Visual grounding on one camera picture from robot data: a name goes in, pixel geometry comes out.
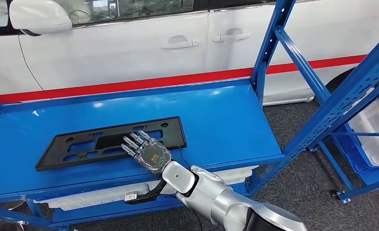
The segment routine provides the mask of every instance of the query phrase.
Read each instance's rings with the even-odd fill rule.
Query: car body
[[[55,3],[72,20],[71,30],[30,36],[10,22],[0,27],[0,101],[249,77],[275,1]],[[379,0],[298,1],[286,31],[327,84],[379,42]],[[278,46],[267,70],[264,104],[311,100],[313,92]]]

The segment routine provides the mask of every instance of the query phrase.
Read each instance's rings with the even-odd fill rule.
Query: red stripe
[[[357,64],[365,58],[366,55],[356,55],[332,59],[309,61],[312,68],[323,68],[331,66],[340,66],[347,64]],[[123,90],[136,90],[145,88],[157,88],[164,86],[173,86],[189,83],[209,82],[224,80],[238,77],[250,76],[253,68],[242,68],[235,70],[215,71],[200,74],[191,74],[183,76],[162,77],[153,79],[134,80],[119,83],[105,83],[82,87],[62,88],[53,90],[39,90],[21,93],[12,93],[0,95],[1,103],[14,103],[28,100],[41,100],[49,98],[70,97],[78,95],[89,95],[106,92],[115,92]],[[271,65],[267,68],[267,74],[276,74],[290,71],[297,71],[294,63]]]

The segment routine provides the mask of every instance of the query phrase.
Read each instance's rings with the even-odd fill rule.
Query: robotic arm
[[[126,203],[154,200],[168,183],[176,189],[175,196],[181,203],[227,231],[307,230],[303,222],[288,211],[237,194],[220,177],[202,168],[184,168],[172,160],[171,153],[163,144],[141,130],[138,133],[143,139],[131,133],[135,142],[124,137],[129,147],[124,144],[121,147],[151,173],[161,176],[162,180],[155,189],[144,195],[127,193]]]

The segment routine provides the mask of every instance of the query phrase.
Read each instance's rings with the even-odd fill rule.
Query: gray carpet
[[[269,123],[281,146],[316,111],[318,105],[297,103],[264,108]],[[338,161],[344,160],[331,148]],[[344,170],[358,180],[352,170]],[[310,231],[379,231],[379,191],[357,196],[343,205],[329,195],[331,189],[342,189],[343,184],[324,155],[303,152],[253,199],[283,207],[299,216]],[[223,231],[202,218],[205,231]],[[123,218],[82,223],[71,226],[79,231],[184,231],[200,230],[198,221],[187,208],[170,209]]]

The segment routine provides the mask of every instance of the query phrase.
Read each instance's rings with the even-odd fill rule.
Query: car door handle
[[[165,45],[162,45],[162,49],[178,49],[178,48],[187,48],[187,47],[194,47],[199,44],[199,40],[196,39],[190,39],[184,42],[175,42],[175,43],[167,43]]]
[[[249,38],[249,33],[242,33],[238,35],[217,35],[212,38],[212,41],[214,42],[229,42],[229,41],[236,41],[236,40],[242,40]]]

